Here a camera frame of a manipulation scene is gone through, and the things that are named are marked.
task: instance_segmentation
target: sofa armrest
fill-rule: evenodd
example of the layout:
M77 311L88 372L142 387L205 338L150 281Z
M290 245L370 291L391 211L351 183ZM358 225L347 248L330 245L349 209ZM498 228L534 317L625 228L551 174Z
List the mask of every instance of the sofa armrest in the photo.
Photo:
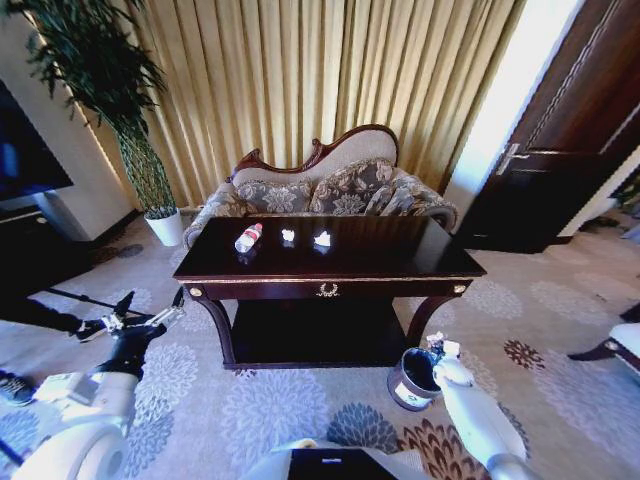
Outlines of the sofa armrest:
M184 231L185 248L193 246L211 217L244 217L246 214L247 203L238 197L235 187L230 183L221 184L214 194L207 198L200 213Z
M458 209L427 187L418 177L400 169L393 179L394 193L380 215L423 215L432 217L447 232L456 225Z

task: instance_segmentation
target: white wall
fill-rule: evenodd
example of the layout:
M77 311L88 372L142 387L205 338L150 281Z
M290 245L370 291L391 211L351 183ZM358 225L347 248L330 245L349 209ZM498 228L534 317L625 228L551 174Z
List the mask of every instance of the white wall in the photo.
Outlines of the white wall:
M581 4L582 0L529 0L525 5L444 194L458 206L461 219L482 190Z
M0 78L11 91L40 136L73 181L72 187L37 195L50 218L64 225L65 232L79 241L93 240L129 213L133 206L90 128L84 127L82 112L69 120L63 108L68 93L57 88L54 99L46 87L30 78L25 48L31 31L28 22L15 16L0 22Z

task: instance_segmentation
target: curtain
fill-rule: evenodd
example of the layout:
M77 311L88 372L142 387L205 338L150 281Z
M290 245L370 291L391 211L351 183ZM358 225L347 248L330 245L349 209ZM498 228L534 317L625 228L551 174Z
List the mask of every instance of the curtain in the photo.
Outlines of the curtain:
M153 0L133 37L166 74L150 136L180 206L254 148L304 162L365 123L443 190L524 0Z

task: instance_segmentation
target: carpet pattern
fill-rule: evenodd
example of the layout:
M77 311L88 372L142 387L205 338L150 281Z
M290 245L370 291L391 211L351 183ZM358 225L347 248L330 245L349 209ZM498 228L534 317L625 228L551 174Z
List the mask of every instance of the carpet pattern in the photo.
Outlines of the carpet pattern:
M134 308L146 313L171 302L181 247L161 246L139 218L108 248L117 254L58 288L107 302L135 289ZM544 478L640 478L637 376L616 360L566 357L598 344L640 300L640 247L602 230L542 254L472 255L488 276L441 307L426 333L442 330L462 344L462 361L499 401ZM35 298L82 318L108 312L49 294ZM394 301L404 328L420 300ZM224 304L232 318L235 302ZM388 453L416 449L436 479L487 478L442 399L423 412L403 410L387 392L386 368L225 371L208 313L193 302L186 310L149 349L126 478L235 479L274 446L308 436ZM110 348L106 336L80 345L60 332L0 321L0 368L35 382L89 370ZM24 456L60 428L49 405L0 404L0 438ZM11 468L0 454L0 479Z

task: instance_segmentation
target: door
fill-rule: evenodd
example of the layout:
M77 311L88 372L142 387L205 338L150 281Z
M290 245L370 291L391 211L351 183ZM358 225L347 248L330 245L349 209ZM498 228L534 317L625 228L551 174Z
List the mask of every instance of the door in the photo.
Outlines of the door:
M459 230L538 252L640 139L640 0L586 0Z

